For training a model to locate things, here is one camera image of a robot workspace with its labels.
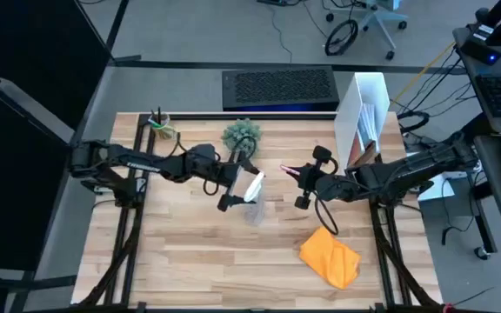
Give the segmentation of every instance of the wooden table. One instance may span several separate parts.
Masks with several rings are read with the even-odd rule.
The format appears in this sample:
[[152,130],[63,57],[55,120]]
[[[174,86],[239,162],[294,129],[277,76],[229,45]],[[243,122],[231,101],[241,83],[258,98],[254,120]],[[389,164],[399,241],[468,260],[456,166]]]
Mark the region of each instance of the wooden table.
[[[132,147],[137,120],[135,113],[117,114],[111,141]],[[181,131],[185,148],[212,143],[225,160],[229,154],[220,136],[232,123],[183,120],[175,121],[174,126]],[[278,166],[312,162],[312,150],[318,144],[333,151],[337,159],[333,121],[256,123],[264,133],[252,160],[266,173],[263,222],[248,225],[243,209],[237,206],[225,213],[216,209],[222,188],[217,196],[206,196],[201,179],[176,184],[150,175],[130,306],[142,301],[149,308],[366,309],[384,302],[366,201],[327,203],[340,229],[337,239],[362,256],[360,274],[346,290],[331,287],[298,258],[299,246],[321,223],[313,208],[300,210],[293,206],[302,191]],[[167,155],[172,147],[171,142],[158,140],[154,152]],[[405,157],[392,112],[386,118],[381,150],[386,163]],[[117,172],[126,174],[126,170]],[[97,201],[105,198],[110,196],[101,196]],[[415,199],[406,199],[406,203],[418,207]],[[73,303],[88,295],[110,265],[119,211],[112,203],[94,209]],[[405,264],[429,295],[441,302],[420,213],[398,207],[395,218]],[[391,263],[390,267],[396,302],[401,303]],[[122,280],[120,274],[116,302]]]

